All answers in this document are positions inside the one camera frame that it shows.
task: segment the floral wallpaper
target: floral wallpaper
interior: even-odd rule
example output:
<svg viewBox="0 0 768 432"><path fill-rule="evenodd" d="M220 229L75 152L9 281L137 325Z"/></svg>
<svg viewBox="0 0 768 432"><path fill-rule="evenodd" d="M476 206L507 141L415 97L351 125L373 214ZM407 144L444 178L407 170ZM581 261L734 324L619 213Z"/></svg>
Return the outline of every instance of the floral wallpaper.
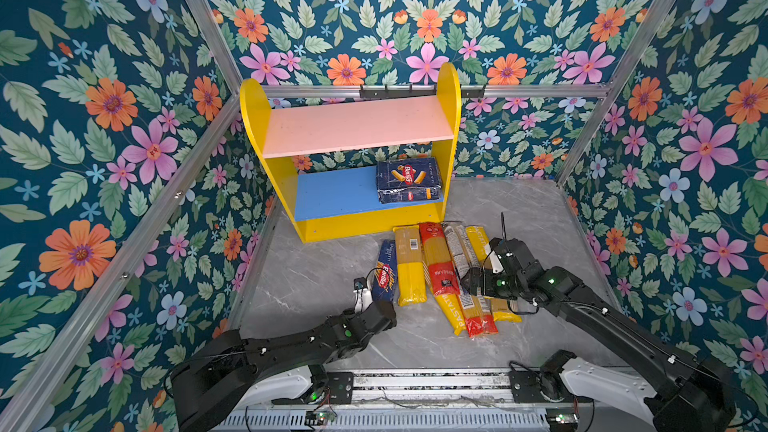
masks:
<svg viewBox="0 0 768 432"><path fill-rule="evenodd" d="M678 0L568 183L623 312L731 367L736 422L757 412L754 430L768 420L766 8Z"/></svg>
<svg viewBox="0 0 768 432"><path fill-rule="evenodd" d="M0 408L228 98L183 0L0 0ZM267 206L231 125L36 430L174 429L165 371L225 326Z"/></svg>
<svg viewBox="0 0 768 432"><path fill-rule="evenodd" d="M608 80L651 0L210 0L244 76L263 84ZM658 53L649 50L644 63ZM276 106L291 103L274 98ZM552 177L593 100L509 97L465 104L457 176ZM299 156L304 172L428 153L423 145Z"/></svg>

